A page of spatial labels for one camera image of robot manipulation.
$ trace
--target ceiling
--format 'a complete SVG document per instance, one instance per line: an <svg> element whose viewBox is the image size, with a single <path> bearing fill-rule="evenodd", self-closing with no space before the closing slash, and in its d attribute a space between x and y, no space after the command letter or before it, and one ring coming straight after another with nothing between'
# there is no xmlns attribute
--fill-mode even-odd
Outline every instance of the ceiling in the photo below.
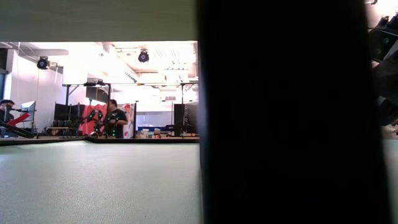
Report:
<svg viewBox="0 0 398 224"><path fill-rule="evenodd" d="M64 67L64 70L86 70L88 78L101 78L109 83L165 84L153 87L113 85L113 92L121 98L144 95L164 100L168 96L180 101L181 86L167 84L198 81L195 41L3 43L19 49L21 57L33 62L40 56L48 56L49 61ZM149 54L146 63L138 61L142 49ZM186 100L198 99L197 86L187 85L183 92Z"/></svg>

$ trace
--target green tabletop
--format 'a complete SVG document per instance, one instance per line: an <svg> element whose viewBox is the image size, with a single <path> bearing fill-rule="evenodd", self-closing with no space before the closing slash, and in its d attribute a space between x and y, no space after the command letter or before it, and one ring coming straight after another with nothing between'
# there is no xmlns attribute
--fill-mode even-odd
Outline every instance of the green tabletop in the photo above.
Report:
<svg viewBox="0 0 398 224"><path fill-rule="evenodd" d="M0 147L2 224L200 223L200 194L198 144Z"/></svg>

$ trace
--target equipment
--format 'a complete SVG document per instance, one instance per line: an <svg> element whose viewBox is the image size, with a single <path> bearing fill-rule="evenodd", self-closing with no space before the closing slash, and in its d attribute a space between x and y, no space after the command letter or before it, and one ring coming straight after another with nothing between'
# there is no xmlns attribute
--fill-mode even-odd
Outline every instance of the equipment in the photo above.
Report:
<svg viewBox="0 0 398 224"><path fill-rule="evenodd" d="M371 57L380 62L374 67L379 104L379 122L385 126L398 118L398 14L391 20L383 17L369 32Z"/></svg>
<svg viewBox="0 0 398 224"><path fill-rule="evenodd" d="M29 117L29 114L24 113L21 116L19 116L18 118L10 120L9 122L7 122L7 124L15 126L15 125L17 125L20 122L24 122L25 119L28 118L28 117Z"/></svg>
<svg viewBox="0 0 398 224"><path fill-rule="evenodd" d="M30 101L27 103L21 104L21 110L17 110L21 113L27 113L29 114L29 117L26 118L24 121L34 121L34 116L35 116L35 107L36 107L36 101Z"/></svg>
<svg viewBox="0 0 398 224"><path fill-rule="evenodd" d="M65 121L58 121L58 127L65 127Z"/></svg>
<svg viewBox="0 0 398 224"><path fill-rule="evenodd" d="M90 133L89 136L93 135L94 133L97 136L100 136L102 134L101 127L103 126L103 122L101 120L103 116L104 114L102 113L101 110L92 110L90 115L88 115L88 117L85 118L86 122L95 121L94 132Z"/></svg>
<svg viewBox="0 0 398 224"><path fill-rule="evenodd" d="M4 113L4 121L9 120L10 111L12 110L11 106L6 106L6 111Z"/></svg>
<svg viewBox="0 0 398 224"><path fill-rule="evenodd" d="M181 93L182 93L181 102L183 103L184 102L184 99L183 99L184 92L188 91L193 86L198 85L198 82L189 82L189 83L112 83L112 85L110 83L99 84L98 82L97 82L97 84L92 84L92 83L89 83L89 82L88 83L83 83L83 84L64 84L63 86L66 87L66 89L67 89L67 92L66 92L66 96L67 97L66 97L66 100L65 100L65 105L69 104L69 96L70 96L70 94L73 93L75 91L75 89L78 88L79 86L82 86L82 87L88 87L88 86L91 86L91 87L103 87L103 86L108 86L108 89L110 90L111 86L115 86L115 85L116 86L118 86L118 85L122 85L122 86L152 86L153 88L160 88L160 87L165 87L165 86L175 86L176 88L178 88L180 86ZM109 101L110 99L111 99L110 94L107 94L106 101ZM64 105L63 105L63 110L65 111L65 114L68 113L68 109ZM178 117L177 120L181 119L182 120L181 123L183 123L184 122L183 121L184 119L182 119L183 116L184 116L183 109L181 109L181 111L179 111L179 112L175 112L174 114L176 114L176 113L179 114L179 117ZM55 120L60 120L60 118L57 118L56 116L54 116L54 119ZM134 118L133 127L135 127L135 130L134 130L134 133L135 133L135 131L137 131L137 125L136 125L136 119L135 118Z"/></svg>
<svg viewBox="0 0 398 224"><path fill-rule="evenodd" d="M47 70L50 68L49 58L47 56L40 56L40 60L37 61L37 68Z"/></svg>
<svg viewBox="0 0 398 224"><path fill-rule="evenodd" d="M111 114L111 115L109 115L107 118L106 118L106 120L107 120L107 122L109 122L110 120L115 120L116 122L118 122L119 121L119 117L118 116L116 116L116 115L114 115L114 114ZM116 127L117 127L117 125L116 125L116 123L115 124L109 124L108 123L108 125L106 125L105 126L105 133L110 133L110 135L112 135L112 136L116 136L117 135L117 129L116 129Z"/></svg>
<svg viewBox="0 0 398 224"><path fill-rule="evenodd" d="M100 78L88 78L85 86L104 85L104 80Z"/></svg>
<svg viewBox="0 0 398 224"><path fill-rule="evenodd" d="M146 49L142 49L141 53L138 56L138 61L144 63L149 61L148 51Z"/></svg>

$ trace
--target computer monitor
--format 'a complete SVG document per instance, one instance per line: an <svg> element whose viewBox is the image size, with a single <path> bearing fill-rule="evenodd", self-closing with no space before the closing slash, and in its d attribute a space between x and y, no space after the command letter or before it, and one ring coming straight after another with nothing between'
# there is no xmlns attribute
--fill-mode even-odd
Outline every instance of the computer monitor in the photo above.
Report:
<svg viewBox="0 0 398 224"><path fill-rule="evenodd" d="M185 112L187 112L187 117L188 117L188 123L190 125L193 126L193 131L194 133L198 133L198 127L197 127L197 113L198 113L198 102L194 102L194 103L186 103L185 106L187 108L187 110L185 110Z"/></svg>
<svg viewBox="0 0 398 224"><path fill-rule="evenodd" d="M70 119L72 121L75 121L77 119L82 118L85 107L86 107L86 105L81 105L81 104L73 105L71 108Z"/></svg>
<svg viewBox="0 0 398 224"><path fill-rule="evenodd" d="M26 118L24 121L34 121L35 107L36 107L36 101L30 101L30 102L21 104L21 111L23 113L29 114L29 117Z"/></svg>

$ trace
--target white ceiling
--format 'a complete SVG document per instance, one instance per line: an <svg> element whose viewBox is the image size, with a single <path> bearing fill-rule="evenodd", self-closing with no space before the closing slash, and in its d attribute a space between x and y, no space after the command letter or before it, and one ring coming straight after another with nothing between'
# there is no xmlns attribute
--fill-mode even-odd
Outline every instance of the white ceiling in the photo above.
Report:
<svg viewBox="0 0 398 224"><path fill-rule="evenodd" d="M51 56L51 62L60 66L75 66L78 57L80 62L85 61L88 77L102 78L110 83L133 83L124 71L135 73L139 83L177 83L192 82L197 76L197 42L25 42L21 43L21 50L33 52L36 49L63 49L69 55ZM138 56L141 49L146 49L149 61L141 63ZM149 86L117 86L113 88L119 92L120 98L147 96L152 99L164 99L166 96L175 96L176 101L181 99L180 86L164 86L152 88ZM198 88L186 87L186 100L198 99Z"/></svg>

